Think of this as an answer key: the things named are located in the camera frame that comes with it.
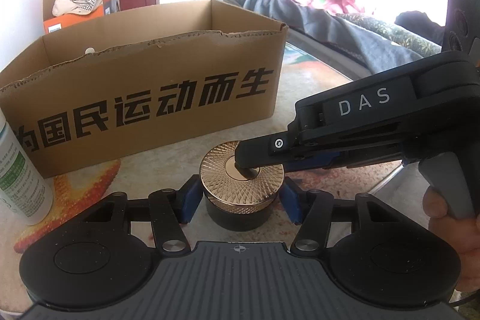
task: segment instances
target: textured gold cap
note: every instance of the textured gold cap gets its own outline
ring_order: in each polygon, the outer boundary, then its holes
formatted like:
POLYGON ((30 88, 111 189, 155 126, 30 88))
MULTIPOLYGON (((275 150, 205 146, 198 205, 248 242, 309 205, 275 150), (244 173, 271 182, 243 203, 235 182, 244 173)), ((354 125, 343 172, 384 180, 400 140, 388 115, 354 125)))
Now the textured gold cap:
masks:
POLYGON ((200 164, 200 177, 205 195, 218 208, 250 214, 273 202, 283 183, 283 166, 238 170, 235 167, 238 143, 229 141, 210 150, 200 164))

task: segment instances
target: brown cardboard box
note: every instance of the brown cardboard box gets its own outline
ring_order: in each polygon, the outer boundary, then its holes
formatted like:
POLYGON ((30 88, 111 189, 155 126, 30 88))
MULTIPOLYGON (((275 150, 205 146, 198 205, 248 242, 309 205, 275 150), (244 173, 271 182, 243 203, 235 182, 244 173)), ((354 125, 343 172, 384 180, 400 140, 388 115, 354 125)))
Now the brown cardboard box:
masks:
POLYGON ((113 14, 120 11, 120 0, 103 0, 102 4, 90 14, 80 16, 78 14, 64 14, 53 16, 52 8, 55 0, 43 0, 43 28, 45 33, 52 33, 67 26, 85 22, 106 14, 113 14))
POLYGON ((31 44, 0 73, 0 108, 61 174, 270 117, 286 35, 215 0, 115 13, 31 44))

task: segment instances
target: gray handle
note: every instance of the gray handle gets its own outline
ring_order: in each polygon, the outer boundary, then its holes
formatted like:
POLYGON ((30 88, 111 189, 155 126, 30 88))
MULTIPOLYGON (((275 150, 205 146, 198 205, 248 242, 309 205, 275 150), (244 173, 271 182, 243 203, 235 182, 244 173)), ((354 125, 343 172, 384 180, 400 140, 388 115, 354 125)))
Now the gray handle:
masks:
POLYGON ((419 163, 418 170, 445 199, 450 216, 458 220, 475 217, 469 187, 457 155, 445 152, 424 159, 419 163))

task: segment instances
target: gray blanket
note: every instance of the gray blanket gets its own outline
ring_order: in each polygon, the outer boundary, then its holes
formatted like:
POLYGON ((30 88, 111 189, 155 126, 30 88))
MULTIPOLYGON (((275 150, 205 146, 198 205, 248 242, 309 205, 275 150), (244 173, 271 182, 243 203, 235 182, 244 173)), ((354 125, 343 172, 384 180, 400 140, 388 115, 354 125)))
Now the gray blanket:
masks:
POLYGON ((316 41, 346 53, 372 73, 421 59, 410 49, 342 18, 292 0, 235 0, 243 8, 285 22, 316 41))

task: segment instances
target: human hand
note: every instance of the human hand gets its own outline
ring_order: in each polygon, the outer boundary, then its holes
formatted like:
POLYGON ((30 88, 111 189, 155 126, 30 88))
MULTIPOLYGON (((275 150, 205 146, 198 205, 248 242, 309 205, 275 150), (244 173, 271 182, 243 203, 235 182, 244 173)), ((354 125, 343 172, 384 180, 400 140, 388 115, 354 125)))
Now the human hand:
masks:
POLYGON ((448 216, 446 201, 432 187, 423 196, 423 210, 430 217, 429 230, 460 255, 462 271, 456 289, 460 292, 480 289, 480 215, 463 220, 448 216))

